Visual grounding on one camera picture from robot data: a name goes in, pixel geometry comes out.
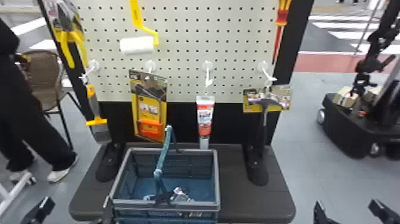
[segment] black stand base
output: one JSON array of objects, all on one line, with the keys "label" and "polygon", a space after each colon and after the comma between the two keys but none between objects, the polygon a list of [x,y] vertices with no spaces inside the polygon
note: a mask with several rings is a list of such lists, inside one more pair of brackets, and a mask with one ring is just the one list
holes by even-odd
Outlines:
[{"label": "black stand base", "polygon": [[117,176],[125,152],[125,143],[108,143],[96,171],[98,182],[108,182]]},{"label": "black stand base", "polygon": [[264,154],[261,155],[250,148],[249,146],[243,145],[243,156],[245,159],[245,166],[247,172],[247,178],[250,182],[257,186],[265,186],[268,183],[268,169],[264,159]]},{"label": "black stand base", "polygon": [[394,160],[400,156],[400,125],[383,127],[333,103],[335,94],[326,94],[322,105],[322,125],[326,135],[349,157],[377,157],[386,150],[386,155]]}]

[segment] blue basket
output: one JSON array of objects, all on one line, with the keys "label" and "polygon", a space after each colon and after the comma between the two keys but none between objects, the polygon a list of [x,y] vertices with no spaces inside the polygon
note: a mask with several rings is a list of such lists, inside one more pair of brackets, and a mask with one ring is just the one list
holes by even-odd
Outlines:
[{"label": "blue basket", "polygon": [[143,200],[156,194],[154,170],[162,149],[130,148],[110,197],[119,224],[216,223],[220,210],[218,160],[215,150],[168,151],[162,167],[167,191],[184,188],[191,202],[156,203]]}]

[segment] black table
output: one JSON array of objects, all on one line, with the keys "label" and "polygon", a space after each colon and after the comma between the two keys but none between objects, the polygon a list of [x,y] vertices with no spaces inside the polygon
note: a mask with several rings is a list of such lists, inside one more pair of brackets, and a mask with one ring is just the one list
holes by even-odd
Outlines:
[{"label": "black table", "polygon": [[[198,148],[198,144],[179,144],[180,148]],[[127,147],[159,147],[157,144],[127,144]],[[265,158],[269,183],[255,186],[247,180],[240,145],[211,144],[218,151],[221,210],[219,223],[290,223],[296,208],[273,150]],[[78,221],[98,219],[102,205],[114,181],[100,183],[96,169],[105,147],[101,147],[70,203],[70,214]]]}]

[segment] basket handle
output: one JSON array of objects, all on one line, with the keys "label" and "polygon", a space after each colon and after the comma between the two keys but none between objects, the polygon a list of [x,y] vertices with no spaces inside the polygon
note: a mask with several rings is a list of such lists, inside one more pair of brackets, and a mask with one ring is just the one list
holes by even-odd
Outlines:
[{"label": "basket handle", "polygon": [[[161,150],[160,157],[158,158],[157,166],[155,167],[155,170],[153,172],[153,177],[154,177],[154,181],[155,181],[155,196],[156,196],[156,198],[160,194],[160,189],[161,189],[162,194],[167,193],[167,189],[165,188],[162,176],[163,176],[163,165],[164,165],[165,157],[167,156],[168,150],[170,149],[171,138],[172,138],[172,141],[174,142],[174,147],[175,147],[176,153],[182,153],[182,150],[180,150],[178,147],[178,143],[176,141],[176,137],[174,134],[174,130],[172,129],[172,126],[167,125],[167,127],[165,128],[164,145],[162,146],[162,150]],[[166,198],[166,200],[167,200],[167,203],[170,205],[169,197]]]}]

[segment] pegboard hook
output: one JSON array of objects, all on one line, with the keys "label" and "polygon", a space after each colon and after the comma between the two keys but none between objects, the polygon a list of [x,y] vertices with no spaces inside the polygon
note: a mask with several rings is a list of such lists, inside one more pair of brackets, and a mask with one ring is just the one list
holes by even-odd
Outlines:
[{"label": "pegboard hook", "polygon": [[148,73],[152,73],[153,71],[157,70],[157,65],[151,59],[145,63],[145,69]]},{"label": "pegboard hook", "polygon": [[205,60],[202,65],[203,71],[205,71],[205,87],[209,87],[213,84],[214,79],[210,79],[210,72],[214,70],[214,65],[212,62]]},{"label": "pegboard hook", "polygon": [[83,84],[88,84],[89,79],[88,76],[95,71],[98,71],[100,69],[100,63],[96,61],[95,59],[92,59],[89,61],[89,69],[86,70],[85,74],[82,74],[82,76],[79,77],[79,79],[82,80]]},{"label": "pegboard hook", "polygon": [[272,86],[272,82],[277,81],[278,79],[273,76],[270,76],[267,72],[267,69],[268,69],[268,63],[266,61],[262,61],[262,62],[258,63],[257,70],[260,73],[263,73],[267,77],[267,80],[265,81],[264,86],[270,87],[270,86]]}]

